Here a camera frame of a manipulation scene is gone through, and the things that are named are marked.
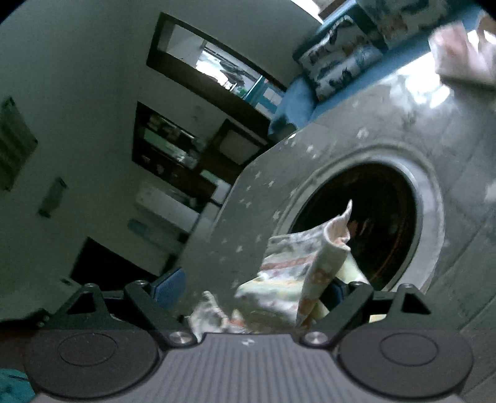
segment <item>sofa armrest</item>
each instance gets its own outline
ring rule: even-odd
[[[288,87],[269,125],[268,136],[276,140],[277,133],[288,124],[296,129],[307,125],[315,109],[317,99],[309,80],[300,75]]]

